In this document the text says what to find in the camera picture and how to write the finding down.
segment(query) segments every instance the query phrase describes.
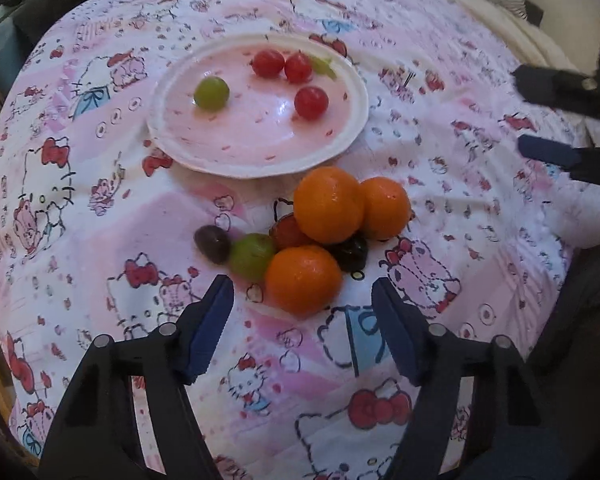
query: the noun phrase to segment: red cherry tomato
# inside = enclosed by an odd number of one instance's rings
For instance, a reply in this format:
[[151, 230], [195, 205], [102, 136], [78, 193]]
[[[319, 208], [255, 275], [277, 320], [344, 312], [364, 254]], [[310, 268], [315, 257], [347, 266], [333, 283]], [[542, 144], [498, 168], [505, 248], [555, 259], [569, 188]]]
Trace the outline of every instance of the red cherry tomato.
[[311, 68], [311, 60], [306, 54], [298, 51], [289, 56], [285, 63], [285, 75], [290, 83], [306, 83], [309, 81], [314, 70]]
[[322, 88], [305, 86], [298, 90], [294, 99], [296, 112], [302, 118], [315, 121], [329, 106], [329, 98]]
[[251, 61], [251, 68], [260, 77], [276, 77], [284, 67], [285, 57], [272, 48], [259, 51]]

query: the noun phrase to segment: hello kitty print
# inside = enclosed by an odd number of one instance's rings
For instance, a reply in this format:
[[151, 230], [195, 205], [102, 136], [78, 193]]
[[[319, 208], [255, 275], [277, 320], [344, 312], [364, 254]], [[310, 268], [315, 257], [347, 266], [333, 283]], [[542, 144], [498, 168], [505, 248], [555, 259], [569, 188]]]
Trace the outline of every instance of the hello kitty print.
[[[96, 335], [146, 336], [228, 272], [195, 248], [200, 226], [236, 239], [293, 211], [301, 175], [194, 173], [146, 129], [152, 92], [175, 61], [209, 39], [270, 30], [301, 34], [356, 67], [370, 119], [331, 164], [400, 182], [413, 217], [398, 237], [372, 243], [365, 269], [344, 276], [339, 297], [309, 319], [282, 314], [261, 283], [232, 276], [232, 314], [207, 373], [187, 387], [223, 477], [386, 471], [418, 390], [397, 374], [379, 331], [377, 278], [461, 337], [505, 333], [523, 354], [535, 343], [573, 249], [542, 219], [555, 189], [571, 184], [522, 159], [516, 139], [571, 142], [575, 132], [559, 112], [520, 100], [517, 60], [462, 7], [90, 0], [36, 46], [0, 116], [0, 343], [17, 397], [10, 428], [33, 454]], [[568, 215], [582, 214], [574, 200]], [[142, 378], [132, 384], [146, 462], [161, 470]], [[470, 400], [458, 409], [448, 464], [461, 456]]]

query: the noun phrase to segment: dark green fruit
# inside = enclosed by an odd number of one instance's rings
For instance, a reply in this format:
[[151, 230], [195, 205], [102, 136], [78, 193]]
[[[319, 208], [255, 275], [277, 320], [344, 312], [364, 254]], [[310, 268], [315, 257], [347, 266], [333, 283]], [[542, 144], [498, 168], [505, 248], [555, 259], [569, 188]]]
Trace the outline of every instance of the dark green fruit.
[[365, 268], [369, 247], [360, 233], [339, 244], [327, 246], [326, 249], [344, 272], [355, 272]]
[[250, 282], [259, 282], [276, 254], [273, 238], [260, 233], [244, 235], [231, 248], [229, 268]]
[[216, 265], [224, 264], [231, 253], [231, 240], [227, 233], [215, 225], [205, 225], [193, 235], [200, 252]]

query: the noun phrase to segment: orange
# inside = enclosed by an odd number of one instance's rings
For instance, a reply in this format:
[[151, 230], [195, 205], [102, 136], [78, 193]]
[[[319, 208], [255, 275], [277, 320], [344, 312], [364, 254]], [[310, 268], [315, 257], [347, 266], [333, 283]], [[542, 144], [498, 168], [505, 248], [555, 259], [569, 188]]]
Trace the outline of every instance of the orange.
[[360, 229], [364, 209], [360, 184], [340, 168], [311, 171], [294, 193], [300, 230], [324, 245], [339, 244]]
[[276, 254], [264, 277], [267, 302], [298, 317], [322, 310], [338, 295], [342, 273], [336, 260], [315, 245]]
[[365, 197], [365, 237], [387, 240], [400, 234], [411, 216], [411, 203], [404, 188], [384, 176], [365, 180], [360, 187]]

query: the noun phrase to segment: plate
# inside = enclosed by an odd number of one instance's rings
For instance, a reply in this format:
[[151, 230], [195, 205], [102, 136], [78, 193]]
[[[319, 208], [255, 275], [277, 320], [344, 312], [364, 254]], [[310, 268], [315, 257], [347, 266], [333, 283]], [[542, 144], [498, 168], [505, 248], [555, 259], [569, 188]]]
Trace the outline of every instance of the plate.
[[[263, 48], [285, 57], [298, 50], [331, 59], [334, 80], [316, 75], [307, 84], [256, 76], [250, 62]], [[217, 75], [230, 88], [218, 112], [196, 107], [193, 92]], [[300, 118], [294, 97], [302, 86], [321, 87], [329, 107], [316, 121]], [[368, 118], [366, 87], [336, 51], [293, 34], [241, 34], [205, 43], [172, 65], [157, 85], [148, 119], [153, 142], [192, 170], [231, 178], [259, 178], [308, 170], [345, 151]]]

